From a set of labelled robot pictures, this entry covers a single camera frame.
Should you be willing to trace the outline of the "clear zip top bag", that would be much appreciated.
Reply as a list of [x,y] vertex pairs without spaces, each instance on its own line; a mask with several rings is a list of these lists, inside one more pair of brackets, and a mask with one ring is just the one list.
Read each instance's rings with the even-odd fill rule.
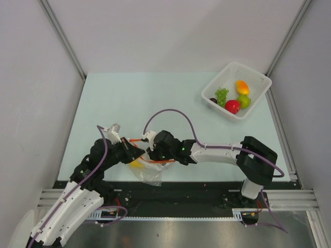
[[136,169],[129,168],[133,174],[142,182],[152,186],[160,187],[162,185],[162,172],[167,170],[175,163],[174,159],[166,160],[165,162],[152,160],[147,153],[140,156],[136,160],[139,160],[144,164],[144,168]]

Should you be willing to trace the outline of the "brown fake fig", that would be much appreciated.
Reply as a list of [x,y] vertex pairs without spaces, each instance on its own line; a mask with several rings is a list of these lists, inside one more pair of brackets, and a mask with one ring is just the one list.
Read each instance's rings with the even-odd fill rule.
[[215,104],[218,103],[217,100],[216,100],[215,98],[210,98],[209,100],[210,100],[211,102],[215,103]]

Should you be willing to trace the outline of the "green fake grapes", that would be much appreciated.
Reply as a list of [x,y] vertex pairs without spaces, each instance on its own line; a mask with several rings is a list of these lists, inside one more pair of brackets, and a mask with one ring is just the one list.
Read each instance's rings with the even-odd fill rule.
[[222,108],[225,108],[225,104],[227,102],[227,94],[229,90],[226,88],[218,88],[215,92],[217,104]]

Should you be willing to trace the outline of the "red fake apple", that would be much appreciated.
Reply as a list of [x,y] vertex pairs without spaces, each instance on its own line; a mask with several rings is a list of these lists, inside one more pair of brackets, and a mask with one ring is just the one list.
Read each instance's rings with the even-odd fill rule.
[[241,106],[240,106],[240,102],[239,101],[237,101],[237,100],[229,100],[229,101],[226,102],[224,108],[228,112],[236,115],[240,111]]

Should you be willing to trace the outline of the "green fake pear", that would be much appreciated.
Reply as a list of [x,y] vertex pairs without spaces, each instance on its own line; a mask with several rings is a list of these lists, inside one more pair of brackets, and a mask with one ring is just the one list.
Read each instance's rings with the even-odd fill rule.
[[239,102],[241,109],[246,109],[251,104],[251,99],[247,95],[239,95],[236,100]]

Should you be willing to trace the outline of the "orange fake mango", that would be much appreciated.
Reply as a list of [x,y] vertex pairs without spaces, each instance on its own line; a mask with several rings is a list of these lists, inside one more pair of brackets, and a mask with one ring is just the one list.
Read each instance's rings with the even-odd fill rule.
[[236,81],[236,90],[239,95],[249,95],[250,94],[250,89],[248,84],[243,81],[243,80],[238,80]]

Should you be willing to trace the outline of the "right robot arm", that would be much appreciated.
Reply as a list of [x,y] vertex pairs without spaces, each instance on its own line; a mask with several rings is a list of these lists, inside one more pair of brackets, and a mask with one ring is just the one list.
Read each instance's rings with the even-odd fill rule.
[[261,190],[274,177],[278,155],[252,136],[245,136],[238,144],[201,144],[196,139],[180,141],[170,132],[148,131],[142,136],[147,142],[147,154],[152,161],[174,160],[182,165],[204,162],[236,165],[246,176],[239,193],[239,203],[251,207]]

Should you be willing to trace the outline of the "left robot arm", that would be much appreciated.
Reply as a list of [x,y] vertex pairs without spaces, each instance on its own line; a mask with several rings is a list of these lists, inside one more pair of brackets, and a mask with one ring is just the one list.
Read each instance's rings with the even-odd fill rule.
[[74,169],[61,196],[33,227],[26,246],[64,247],[95,210],[114,202],[114,190],[104,181],[104,172],[118,163],[133,162],[144,153],[124,137],[115,144],[106,138],[96,140],[89,154]]

